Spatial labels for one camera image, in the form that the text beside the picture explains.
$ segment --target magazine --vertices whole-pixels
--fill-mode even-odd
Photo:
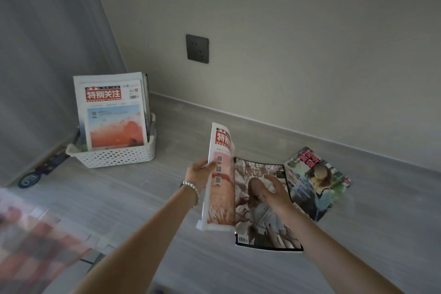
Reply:
[[[82,84],[89,151],[147,144],[139,80]]]
[[[285,163],[293,202],[309,217],[320,220],[351,185],[351,181],[327,161],[304,147]]]
[[[209,162],[218,163],[208,179],[201,230],[235,231],[235,243],[256,249],[301,252],[303,247],[272,212],[265,199],[253,191],[261,181],[274,191],[279,180],[301,212],[318,221],[351,181],[308,148],[284,164],[257,163],[234,157],[229,130],[212,124]]]
[[[79,118],[79,127],[80,127],[80,140],[82,145],[82,151],[90,151],[92,150],[87,143],[87,133],[85,131],[86,119],[88,117],[87,107],[84,106],[84,96],[85,96],[85,85],[98,86],[99,84],[109,82],[114,82],[113,86],[119,85],[122,81],[129,80],[139,80],[141,82],[140,88],[140,97],[142,102],[142,110],[144,115],[144,129],[146,130],[147,139],[150,135],[150,124],[151,124],[151,115],[150,115],[150,102],[148,96],[148,83],[147,83],[147,75],[142,74],[141,72],[137,73],[123,73],[123,74],[112,74],[112,75],[89,75],[89,76],[74,76],[74,85],[75,85],[75,95],[77,100],[78,107],[78,118]]]

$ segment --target person's right hand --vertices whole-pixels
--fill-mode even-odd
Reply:
[[[259,184],[256,185],[258,189],[257,192],[263,194],[267,204],[271,207],[273,212],[275,212],[283,221],[287,218],[287,216],[289,216],[289,213],[292,212],[293,209],[295,209],[292,205],[288,192],[285,190],[280,180],[278,180],[276,177],[265,174],[263,178],[273,183],[275,192],[270,192],[262,181],[260,181]]]

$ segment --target black wall socket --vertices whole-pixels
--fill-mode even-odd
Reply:
[[[185,41],[187,42],[187,58],[208,64],[208,39],[187,34]]]

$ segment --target bracelet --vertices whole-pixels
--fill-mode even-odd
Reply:
[[[199,203],[199,197],[200,197],[200,193],[199,193],[198,189],[196,188],[196,185],[193,184],[192,182],[183,181],[183,182],[181,182],[181,185],[179,185],[179,188],[181,188],[182,185],[190,186],[195,191],[195,193],[196,193],[196,203],[195,203],[195,205],[192,208],[196,207],[197,204]]]

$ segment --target plaid cloth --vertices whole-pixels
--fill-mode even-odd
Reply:
[[[89,252],[56,224],[56,218],[0,190],[0,294],[42,293]]]

